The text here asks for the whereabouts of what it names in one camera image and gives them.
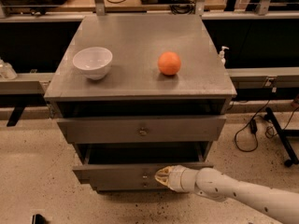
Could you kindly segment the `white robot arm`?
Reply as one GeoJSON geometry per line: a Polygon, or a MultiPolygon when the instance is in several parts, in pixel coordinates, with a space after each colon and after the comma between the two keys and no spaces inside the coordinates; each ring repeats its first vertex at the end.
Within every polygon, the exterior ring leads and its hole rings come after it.
{"type": "Polygon", "coordinates": [[[299,224],[299,194],[231,178],[213,168],[167,166],[155,179],[176,192],[190,192],[214,201],[235,199],[282,224],[299,224]]]}

